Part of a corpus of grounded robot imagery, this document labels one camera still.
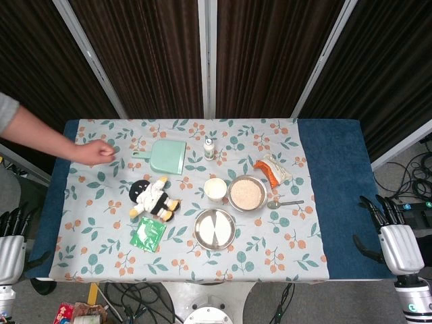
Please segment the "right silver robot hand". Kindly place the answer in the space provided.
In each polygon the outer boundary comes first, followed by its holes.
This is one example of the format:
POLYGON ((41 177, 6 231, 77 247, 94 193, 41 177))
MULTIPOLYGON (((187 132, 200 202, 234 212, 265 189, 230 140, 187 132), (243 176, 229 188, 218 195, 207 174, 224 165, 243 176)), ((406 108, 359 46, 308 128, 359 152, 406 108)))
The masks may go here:
POLYGON ((371 216, 381 250, 375 252, 367 249, 360 238, 353 235, 355 246, 363 256, 385 264, 396 276, 419 273, 425 264, 412 228, 405 222, 402 212, 394 202, 378 194, 375 198, 383 207, 382 210, 367 197, 359 197, 371 216))

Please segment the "bare person hand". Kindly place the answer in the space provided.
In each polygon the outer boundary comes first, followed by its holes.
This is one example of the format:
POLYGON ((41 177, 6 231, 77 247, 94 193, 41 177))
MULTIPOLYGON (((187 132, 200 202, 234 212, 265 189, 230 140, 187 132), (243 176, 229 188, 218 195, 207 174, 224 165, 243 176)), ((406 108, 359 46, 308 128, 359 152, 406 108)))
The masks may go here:
POLYGON ((88 166, 110 163, 115 159, 115 150, 102 140, 94 140, 87 144, 75 144, 68 159, 88 166))

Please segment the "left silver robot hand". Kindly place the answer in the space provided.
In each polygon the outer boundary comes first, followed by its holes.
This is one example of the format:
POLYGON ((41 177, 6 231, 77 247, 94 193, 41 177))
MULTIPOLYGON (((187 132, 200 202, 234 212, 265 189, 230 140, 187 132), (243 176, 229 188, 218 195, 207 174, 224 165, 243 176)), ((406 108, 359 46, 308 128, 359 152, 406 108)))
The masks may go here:
POLYGON ((46 251, 38 259, 26 260, 28 229, 39 207, 26 211, 28 203, 1 214, 1 287, 12 286, 23 272, 42 265, 50 256, 46 251))

